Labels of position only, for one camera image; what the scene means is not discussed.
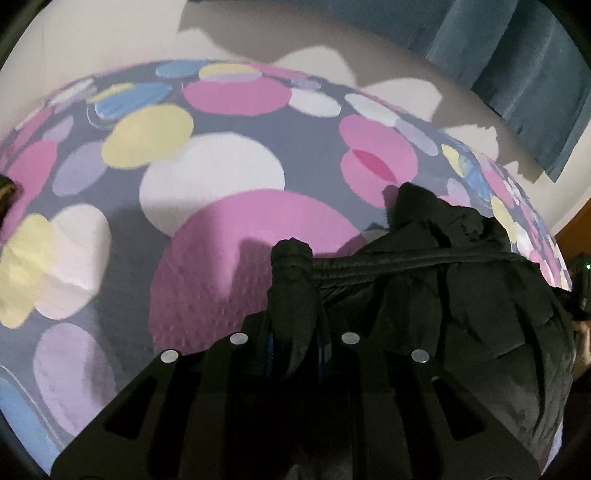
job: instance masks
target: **black garment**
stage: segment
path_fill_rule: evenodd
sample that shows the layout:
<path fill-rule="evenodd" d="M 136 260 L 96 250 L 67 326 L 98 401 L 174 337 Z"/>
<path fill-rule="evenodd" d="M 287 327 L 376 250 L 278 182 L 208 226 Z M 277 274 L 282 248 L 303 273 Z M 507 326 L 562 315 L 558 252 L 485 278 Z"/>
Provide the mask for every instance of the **black garment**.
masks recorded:
<path fill-rule="evenodd" d="M 351 257 L 314 260 L 309 274 L 324 313 L 344 318 L 350 330 L 385 351 L 422 349 L 435 356 L 542 468 L 572 384 L 570 315 L 539 266 L 511 253 L 495 218 L 405 184 L 390 225 L 388 234 Z M 310 342 L 313 320 L 306 325 L 302 319 L 322 311 L 313 301 L 277 309 L 287 298 L 282 288 L 289 288 L 275 283 L 280 269 L 297 266 L 300 272 L 290 298 L 312 298 L 314 289 L 296 278 L 306 271 L 302 262 L 298 255 L 272 255 L 268 312 L 276 312 L 274 329 L 289 341 L 289 325 L 298 324 L 285 376 L 297 369 Z"/>

